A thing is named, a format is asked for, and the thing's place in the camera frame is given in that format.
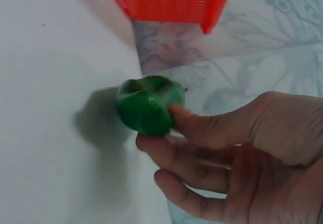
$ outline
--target red plastic basket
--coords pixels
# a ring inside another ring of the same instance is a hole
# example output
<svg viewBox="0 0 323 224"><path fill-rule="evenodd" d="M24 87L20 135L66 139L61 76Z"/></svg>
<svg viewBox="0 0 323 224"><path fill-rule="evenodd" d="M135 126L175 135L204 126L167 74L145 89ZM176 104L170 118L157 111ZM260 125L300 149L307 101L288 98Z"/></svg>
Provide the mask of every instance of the red plastic basket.
<svg viewBox="0 0 323 224"><path fill-rule="evenodd" d="M227 0L117 0L125 13L142 21L200 24L209 34Z"/></svg>

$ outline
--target white table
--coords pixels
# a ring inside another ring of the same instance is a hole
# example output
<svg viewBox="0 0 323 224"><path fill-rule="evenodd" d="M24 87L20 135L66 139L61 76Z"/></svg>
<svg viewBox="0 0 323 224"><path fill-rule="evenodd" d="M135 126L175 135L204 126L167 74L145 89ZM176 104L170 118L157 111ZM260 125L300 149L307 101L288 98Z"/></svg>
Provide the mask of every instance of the white table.
<svg viewBox="0 0 323 224"><path fill-rule="evenodd" d="M113 0L0 0L1 223L170 223L134 133L97 112L138 77Z"/></svg>

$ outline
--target tablecloth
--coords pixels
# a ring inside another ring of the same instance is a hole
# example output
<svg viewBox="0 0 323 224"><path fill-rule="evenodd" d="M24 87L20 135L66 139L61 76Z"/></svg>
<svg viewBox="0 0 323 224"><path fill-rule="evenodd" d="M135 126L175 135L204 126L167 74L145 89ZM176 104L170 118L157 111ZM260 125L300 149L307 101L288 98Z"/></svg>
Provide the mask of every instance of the tablecloth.
<svg viewBox="0 0 323 224"><path fill-rule="evenodd" d="M229 0L209 36L198 25L133 27L143 74L183 84L197 114L226 113L271 90L323 94L323 0ZM214 223L169 210L173 224Z"/></svg>

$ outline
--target hand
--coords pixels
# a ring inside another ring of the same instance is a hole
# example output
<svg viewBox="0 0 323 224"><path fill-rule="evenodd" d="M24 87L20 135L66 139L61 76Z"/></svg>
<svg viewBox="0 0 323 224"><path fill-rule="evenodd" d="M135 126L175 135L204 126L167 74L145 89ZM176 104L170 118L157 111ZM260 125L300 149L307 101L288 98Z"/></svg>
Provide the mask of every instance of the hand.
<svg viewBox="0 0 323 224"><path fill-rule="evenodd" d="M220 116L170 112L185 138L139 135L137 146L160 166L155 181L175 205L232 224L323 223L323 99L268 92Z"/></svg>

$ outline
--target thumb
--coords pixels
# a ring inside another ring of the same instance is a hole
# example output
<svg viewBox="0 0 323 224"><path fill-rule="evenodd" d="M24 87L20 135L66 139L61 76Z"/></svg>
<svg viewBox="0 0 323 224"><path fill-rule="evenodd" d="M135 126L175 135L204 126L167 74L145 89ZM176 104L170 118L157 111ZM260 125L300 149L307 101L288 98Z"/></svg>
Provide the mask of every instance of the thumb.
<svg viewBox="0 0 323 224"><path fill-rule="evenodd" d="M201 147L221 149L252 142L257 119L264 109L266 107L263 100L257 99L242 108L218 116L197 116L177 104L170 106L170 113L176 129L187 140Z"/></svg>

